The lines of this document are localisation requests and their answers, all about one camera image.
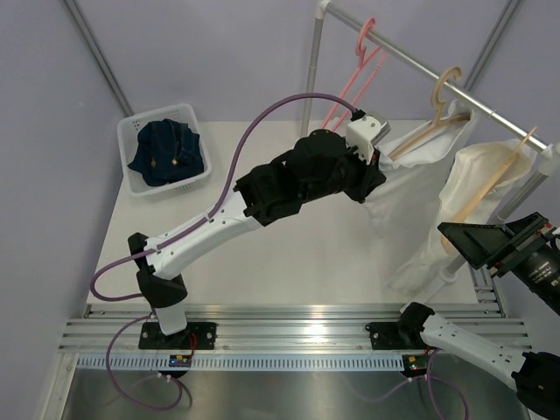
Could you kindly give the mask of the white satin garment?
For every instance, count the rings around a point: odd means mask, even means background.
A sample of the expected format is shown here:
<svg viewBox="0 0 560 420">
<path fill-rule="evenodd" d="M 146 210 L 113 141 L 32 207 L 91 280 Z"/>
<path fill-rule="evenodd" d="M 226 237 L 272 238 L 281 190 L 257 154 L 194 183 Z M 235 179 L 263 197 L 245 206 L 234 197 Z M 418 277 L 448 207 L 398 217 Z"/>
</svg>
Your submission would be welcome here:
<svg viewBox="0 0 560 420">
<path fill-rule="evenodd" d="M 389 237 L 402 229 L 422 232 L 430 227 L 453 159 L 477 123 L 477 114 L 455 100 L 437 127 L 426 122 L 405 136 L 378 145 L 379 167 L 386 181 L 364 203 L 376 237 Z"/>
</svg>

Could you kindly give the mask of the pink plastic hanger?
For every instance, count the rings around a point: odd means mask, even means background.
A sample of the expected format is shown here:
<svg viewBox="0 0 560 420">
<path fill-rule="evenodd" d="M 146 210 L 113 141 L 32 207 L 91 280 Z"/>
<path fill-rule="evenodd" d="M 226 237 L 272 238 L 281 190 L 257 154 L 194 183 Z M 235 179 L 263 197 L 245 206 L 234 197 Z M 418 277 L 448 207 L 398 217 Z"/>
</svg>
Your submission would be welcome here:
<svg viewBox="0 0 560 420">
<path fill-rule="evenodd" d="M 356 67 L 346 85 L 339 92 L 339 98 L 344 99 L 355 108 L 388 57 L 388 53 L 380 46 L 375 45 L 369 48 L 366 45 L 366 35 L 375 27 L 376 19 L 374 17 L 370 17 L 361 26 L 354 48 L 357 58 Z"/>
</svg>

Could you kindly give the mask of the dark blue denim skirt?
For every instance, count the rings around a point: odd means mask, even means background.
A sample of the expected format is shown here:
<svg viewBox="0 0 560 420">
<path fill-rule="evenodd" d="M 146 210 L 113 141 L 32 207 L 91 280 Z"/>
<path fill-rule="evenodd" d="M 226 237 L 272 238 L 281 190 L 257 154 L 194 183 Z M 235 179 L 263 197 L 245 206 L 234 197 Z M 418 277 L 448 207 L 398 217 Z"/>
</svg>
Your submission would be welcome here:
<svg viewBox="0 0 560 420">
<path fill-rule="evenodd" d="M 128 168 L 149 187 L 160 187 L 202 174 L 200 135 L 171 119 L 148 122 L 136 136 L 136 154 Z"/>
</svg>

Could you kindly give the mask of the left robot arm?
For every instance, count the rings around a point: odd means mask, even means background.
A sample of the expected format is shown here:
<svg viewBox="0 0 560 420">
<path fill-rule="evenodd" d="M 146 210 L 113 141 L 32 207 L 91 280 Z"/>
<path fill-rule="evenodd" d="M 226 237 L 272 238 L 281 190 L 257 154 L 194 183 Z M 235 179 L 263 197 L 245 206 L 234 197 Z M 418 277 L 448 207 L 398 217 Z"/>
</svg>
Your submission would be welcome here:
<svg viewBox="0 0 560 420">
<path fill-rule="evenodd" d="M 345 136 L 315 129 L 292 149 L 260 164 L 220 196 L 217 207 L 160 236 L 134 233 L 128 239 L 136 280 L 170 348 L 193 344 L 184 301 L 182 271 L 237 236 L 299 213 L 307 203 L 344 193 L 362 203 L 386 180 L 376 145 L 388 129 L 351 130 Z"/>
</svg>

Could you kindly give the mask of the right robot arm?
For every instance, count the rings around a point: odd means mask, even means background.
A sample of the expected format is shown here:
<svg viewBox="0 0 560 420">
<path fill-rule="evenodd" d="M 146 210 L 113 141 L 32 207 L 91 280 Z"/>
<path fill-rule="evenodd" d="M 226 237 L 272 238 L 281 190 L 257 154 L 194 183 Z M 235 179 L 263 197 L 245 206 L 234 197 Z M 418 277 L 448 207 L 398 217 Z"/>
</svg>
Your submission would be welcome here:
<svg viewBox="0 0 560 420">
<path fill-rule="evenodd" d="M 507 223 L 442 222 L 438 231 L 475 270 L 511 273 L 559 311 L 559 229 L 540 213 Z M 559 352 L 535 351 L 520 320 L 445 318 L 412 302 L 396 321 L 406 347 L 430 347 L 467 361 L 513 390 L 530 412 L 559 417 Z"/>
</svg>

